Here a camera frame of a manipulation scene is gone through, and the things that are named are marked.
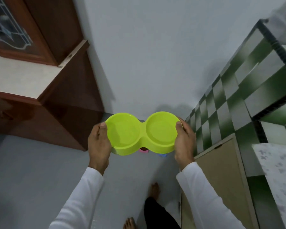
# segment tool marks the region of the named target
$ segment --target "grey floor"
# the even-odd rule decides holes
[[[92,228],[121,229],[131,216],[138,229],[146,228],[143,205],[155,181],[161,189],[159,203],[179,222],[179,169],[173,153],[111,154],[109,161]],[[0,229],[47,228],[87,165],[87,152],[0,135]]]

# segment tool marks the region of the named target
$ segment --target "foot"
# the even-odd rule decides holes
[[[133,217],[126,219],[123,229],[136,229],[136,224]]]
[[[152,184],[152,187],[149,190],[149,197],[152,197],[155,200],[158,200],[159,194],[160,194],[160,188],[159,188],[158,183],[156,182]]]

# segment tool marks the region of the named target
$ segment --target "black pants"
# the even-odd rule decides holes
[[[145,200],[144,217],[147,229],[180,229],[175,219],[152,197]]]

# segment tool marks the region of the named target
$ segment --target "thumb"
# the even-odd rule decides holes
[[[185,133],[185,131],[183,130],[183,127],[182,127],[182,123],[180,121],[178,121],[176,123],[176,130],[177,130],[178,135]]]
[[[106,138],[107,137],[107,125],[105,122],[102,122],[100,124],[100,130],[99,130],[99,138]]]

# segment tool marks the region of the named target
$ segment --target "cabinet handle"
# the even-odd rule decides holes
[[[10,120],[10,121],[14,119],[10,114],[8,114],[8,113],[6,113],[5,111],[2,111],[2,110],[0,110],[0,117],[2,119],[7,119],[7,120]]]

